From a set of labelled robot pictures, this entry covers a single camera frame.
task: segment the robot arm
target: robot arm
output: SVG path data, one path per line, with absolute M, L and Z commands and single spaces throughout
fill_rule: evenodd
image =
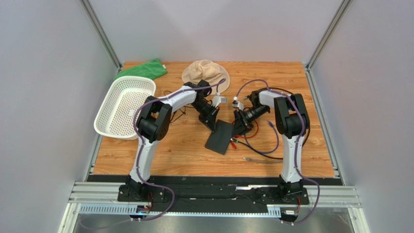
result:
M 305 129 L 308 129 L 310 122 L 302 95 L 293 94 L 290 97 L 305 122 Z M 253 91 L 248 98 L 252 102 L 252 107 L 246 111 L 242 109 L 234 111 L 235 127 L 233 136 L 250 131 L 253 127 L 253 120 L 266 112 L 270 112 L 270 107 L 275 109 L 276 127 L 283 138 L 283 169 L 280 177 L 283 185 L 287 187 L 285 189 L 285 196 L 290 195 L 289 199 L 291 199 L 293 197 L 292 194 L 301 193 L 303 189 L 302 177 L 297 173 L 294 165 L 295 141 L 298 141 L 296 159 L 298 170 L 301 170 L 302 144 L 305 137 L 303 135 L 299 137 L 302 130 L 299 116 L 296 113 L 290 113 L 294 109 L 284 95 L 262 89 Z M 235 101 L 233 106 L 240 106 L 240 104 Z
M 186 83 L 177 91 L 170 93 L 164 97 L 161 97 L 161 100 L 153 104 L 145 106 L 137 119 L 137 128 L 138 132 L 146 138 L 146 143 L 142 149 L 142 154 L 138 159 L 138 153 L 135 157 L 134 166 L 130 172 L 130 178 L 135 183 L 140 183 L 141 180 L 137 174 L 137 165 L 139 165 L 139 174 L 143 180 L 147 181 L 151 175 L 151 164 L 154 158 L 155 150 L 165 135 L 167 134 L 171 114 L 181 107 L 191 104 L 199 113 L 199 120 L 207 126 L 212 132 L 216 130 L 216 116 L 220 108 L 218 107 L 220 102 L 224 102 L 225 98 L 221 97 L 219 94 L 214 97 L 215 101 L 210 105 L 205 97 L 211 93 L 211 88 L 203 90 L 191 90 L 183 91 L 185 89 L 193 89 L 198 87 L 209 86 L 209 83 L 201 80 L 198 84 Z M 147 102 L 155 100 L 155 97 L 148 97 Z M 155 118 L 152 113 L 158 113 L 157 118 Z M 139 140 L 138 148 L 142 144 L 141 139 Z

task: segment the wood grain surface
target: wood grain surface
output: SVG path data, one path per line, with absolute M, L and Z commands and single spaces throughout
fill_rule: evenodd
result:
M 228 103 L 220 105 L 217 119 L 230 123 L 234 120 L 234 109 L 231 107 L 231 101 L 238 89 L 251 79 L 261 78 L 266 80 L 269 86 L 301 93 L 305 100 L 311 124 L 311 133 L 302 152 L 302 172 L 305 176 L 334 176 L 311 91 L 301 63 L 217 63 L 222 65 L 231 77 L 230 87 L 222 93 L 223 96 L 228 98 Z M 124 68 L 138 64 L 140 62 L 126 62 Z M 167 66 L 168 73 L 154 80 L 156 83 L 156 97 L 163 96 L 163 92 L 166 90 L 175 91 L 179 89 L 183 85 L 181 73 L 191 62 L 164 62 L 164 64 Z M 253 82 L 241 91 L 239 97 L 246 96 L 251 91 L 263 87 L 262 82 Z M 249 100 L 246 100 L 244 104 L 245 106 L 251 106 Z M 229 145 L 225 155 L 206 149 L 204 145 L 210 131 L 198 121 L 198 113 L 195 109 L 187 108 L 186 113 L 188 115 L 181 116 L 170 125 L 167 135 L 159 143 L 151 174 L 200 176 L 278 176 L 280 174 L 282 163 L 264 164 L 243 160 L 243 157 L 269 160 L 255 154 L 243 145 L 236 144 L 238 150 L 234 150 Z M 259 133 L 249 140 L 251 145 L 258 150 L 269 151 L 276 146 L 276 135 L 269 126 L 268 120 L 275 123 L 273 108 L 270 114 L 264 114 L 258 119 Z M 126 141 L 104 137 L 93 173 L 128 174 L 133 166 L 137 148 L 137 140 Z M 270 156 L 283 157 L 282 140 L 280 140 L 279 149 Z

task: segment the perforated basket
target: perforated basket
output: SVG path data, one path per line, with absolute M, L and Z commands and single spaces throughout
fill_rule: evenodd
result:
M 94 128 L 97 133 L 124 140 L 137 139 L 133 118 L 135 111 L 153 96 L 156 85 L 148 78 L 124 76 L 116 79 L 96 115 Z

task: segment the gray wall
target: gray wall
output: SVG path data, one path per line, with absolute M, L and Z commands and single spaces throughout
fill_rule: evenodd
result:
M 341 0 L 91 0 L 122 61 L 308 62 Z
M 414 4 L 355 0 L 314 76 L 373 233 L 413 232 Z
M 0 3 L 0 231 L 56 232 L 115 74 L 77 0 Z

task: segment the green cloth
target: green cloth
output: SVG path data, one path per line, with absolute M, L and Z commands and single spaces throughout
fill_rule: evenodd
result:
M 142 63 L 119 72 L 118 75 L 115 76 L 114 80 L 122 76 L 129 75 L 140 76 L 154 80 L 166 73 L 167 70 L 162 66 L 161 61 L 159 59 L 154 59 L 150 62 Z

